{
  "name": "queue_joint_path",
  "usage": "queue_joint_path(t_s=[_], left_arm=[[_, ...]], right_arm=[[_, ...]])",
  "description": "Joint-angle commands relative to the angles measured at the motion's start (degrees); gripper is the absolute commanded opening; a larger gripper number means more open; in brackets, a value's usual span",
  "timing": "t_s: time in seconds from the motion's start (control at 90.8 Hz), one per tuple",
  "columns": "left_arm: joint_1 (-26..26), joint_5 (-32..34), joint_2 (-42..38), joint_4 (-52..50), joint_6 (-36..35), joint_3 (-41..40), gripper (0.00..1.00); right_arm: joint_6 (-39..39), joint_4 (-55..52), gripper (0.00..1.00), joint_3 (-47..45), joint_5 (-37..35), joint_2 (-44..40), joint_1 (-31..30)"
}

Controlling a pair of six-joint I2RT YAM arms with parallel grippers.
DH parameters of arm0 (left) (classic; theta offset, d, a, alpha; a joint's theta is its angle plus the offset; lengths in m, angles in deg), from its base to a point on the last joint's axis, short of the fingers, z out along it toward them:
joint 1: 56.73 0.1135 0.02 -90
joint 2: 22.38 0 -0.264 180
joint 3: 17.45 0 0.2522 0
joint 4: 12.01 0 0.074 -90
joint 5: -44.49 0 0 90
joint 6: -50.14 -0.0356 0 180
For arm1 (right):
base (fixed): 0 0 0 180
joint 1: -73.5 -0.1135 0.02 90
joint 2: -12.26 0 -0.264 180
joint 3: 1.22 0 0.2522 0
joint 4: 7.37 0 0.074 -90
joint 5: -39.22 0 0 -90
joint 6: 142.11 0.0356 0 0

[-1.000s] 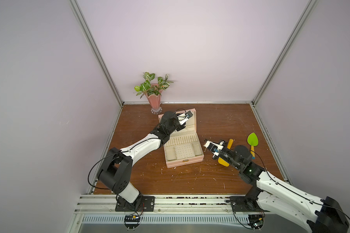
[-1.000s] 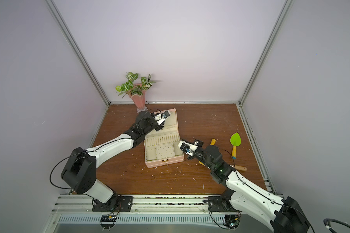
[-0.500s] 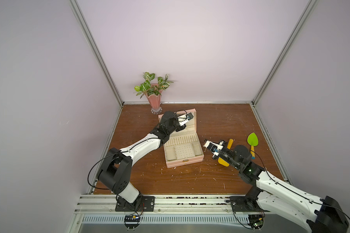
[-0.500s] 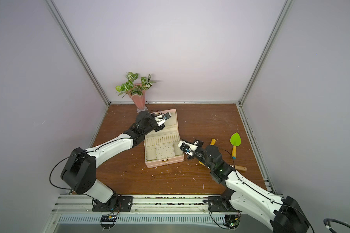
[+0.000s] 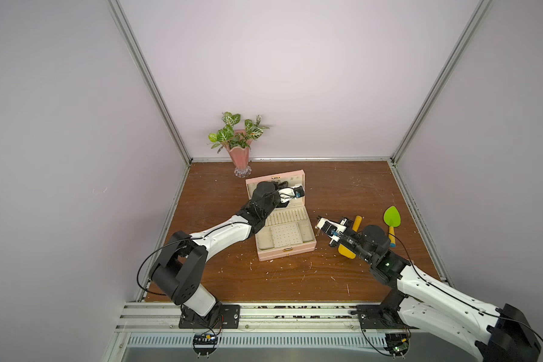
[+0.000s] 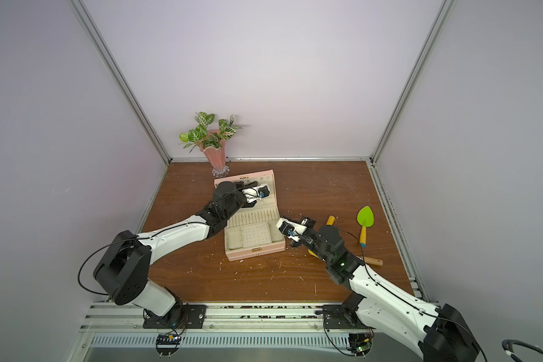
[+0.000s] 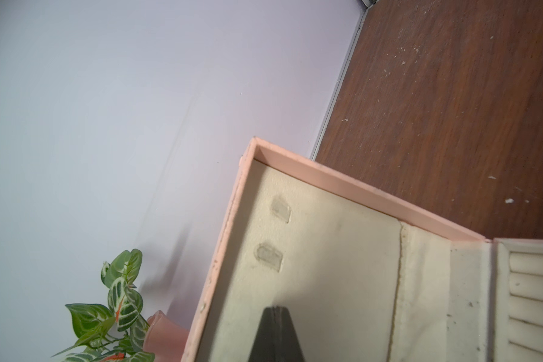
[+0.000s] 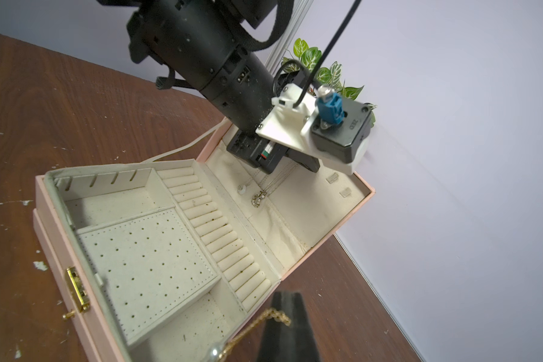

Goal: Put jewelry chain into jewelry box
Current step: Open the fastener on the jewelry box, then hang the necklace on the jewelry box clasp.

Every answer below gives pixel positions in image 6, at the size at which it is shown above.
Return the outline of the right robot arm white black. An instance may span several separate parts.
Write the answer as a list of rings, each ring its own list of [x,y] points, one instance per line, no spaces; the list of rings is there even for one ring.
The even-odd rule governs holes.
[[[279,232],[293,247],[305,246],[326,264],[327,274],[352,292],[351,314],[413,351],[424,361],[475,361],[484,354],[461,313],[446,304],[439,308],[387,281],[352,253],[335,226],[313,228],[282,218]]]

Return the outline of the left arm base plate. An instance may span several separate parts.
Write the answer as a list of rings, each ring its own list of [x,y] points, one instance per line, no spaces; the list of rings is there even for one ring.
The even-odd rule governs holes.
[[[202,329],[207,306],[202,304],[176,304],[165,316],[143,310],[144,329]]]

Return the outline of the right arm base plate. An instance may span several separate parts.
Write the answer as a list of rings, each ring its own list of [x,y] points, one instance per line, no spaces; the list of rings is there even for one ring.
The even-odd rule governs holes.
[[[323,325],[327,330],[375,330],[376,327],[363,324],[359,317],[343,305],[321,306]]]

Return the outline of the pink jewelry box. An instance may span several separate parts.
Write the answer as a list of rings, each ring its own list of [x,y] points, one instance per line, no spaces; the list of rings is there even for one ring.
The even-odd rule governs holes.
[[[228,221],[224,229],[225,252],[230,261],[239,261],[286,249],[284,236],[276,224],[281,218],[273,170],[228,176],[214,181],[218,186],[223,181],[258,182],[268,184],[270,196],[256,202],[253,208],[241,208]]]

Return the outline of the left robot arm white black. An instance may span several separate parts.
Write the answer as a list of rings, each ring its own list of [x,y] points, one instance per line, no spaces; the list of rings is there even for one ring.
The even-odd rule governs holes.
[[[150,266],[176,250],[217,235],[240,209],[251,208],[268,196],[266,184],[224,181],[203,209],[179,223],[138,235],[120,232],[97,250],[105,252],[93,271],[103,288],[99,295],[118,306],[131,303],[142,308],[145,329],[175,330],[185,319],[183,303],[149,278]]]

